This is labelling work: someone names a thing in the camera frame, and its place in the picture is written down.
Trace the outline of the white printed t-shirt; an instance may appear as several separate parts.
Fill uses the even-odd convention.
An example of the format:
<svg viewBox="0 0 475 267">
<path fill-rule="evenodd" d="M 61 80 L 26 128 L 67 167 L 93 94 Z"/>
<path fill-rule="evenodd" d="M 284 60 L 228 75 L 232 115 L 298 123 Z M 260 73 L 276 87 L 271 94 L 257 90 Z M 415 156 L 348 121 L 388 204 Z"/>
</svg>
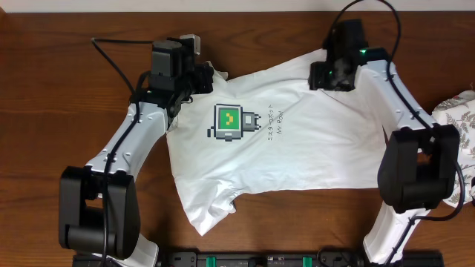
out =
<svg viewBox="0 0 475 267">
<path fill-rule="evenodd" d="M 356 91 L 310 90 L 315 50 L 228 79 L 182 106 L 166 139 L 189 222 L 206 234 L 241 194 L 374 188 L 385 143 L 381 124 Z"/>
</svg>

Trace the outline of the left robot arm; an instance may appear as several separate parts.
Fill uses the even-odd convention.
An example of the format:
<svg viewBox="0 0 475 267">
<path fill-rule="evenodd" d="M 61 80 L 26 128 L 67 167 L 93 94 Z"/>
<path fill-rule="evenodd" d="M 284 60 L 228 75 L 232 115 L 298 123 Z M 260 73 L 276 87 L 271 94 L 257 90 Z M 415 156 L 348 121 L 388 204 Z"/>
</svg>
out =
<svg viewBox="0 0 475 267">
<path fill-rule="evenodd" d="M 141 232 L 136 180 L 155 143 L 184 103 L 213 90 L 213 67 L 198 64 L 200 37 L 150 41 L 151 68 L 131 84 L 128 111 L 108 144 L 60 177 L 59 243 L 73 266 L 156 266 L 159 247 Z"/>
</svg>

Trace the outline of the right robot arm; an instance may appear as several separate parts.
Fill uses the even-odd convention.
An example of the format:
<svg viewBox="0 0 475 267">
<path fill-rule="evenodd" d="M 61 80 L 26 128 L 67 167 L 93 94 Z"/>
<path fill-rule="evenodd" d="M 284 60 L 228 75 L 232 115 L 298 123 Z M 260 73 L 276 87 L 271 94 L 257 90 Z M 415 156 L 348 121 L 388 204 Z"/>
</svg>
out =
<svg viewBox="0 0 475 267">
<path fill-rule="evenodd" d="M 362 93 L 387 136 L 377 173 L 383 203 L 355 266 L 443 266 L 438 251 L 404 247 L 422 220 L 447 221 L 462 209 L 458 204 L 444 217 L 429 215 L 463 180 L 458 130 L 424 111 L 399 78 L 392 54 L 369 46 L 361 20 L 335 20 L 323 48 L 326 60 L 310 65 L 310 89 Z"/>
</svg>

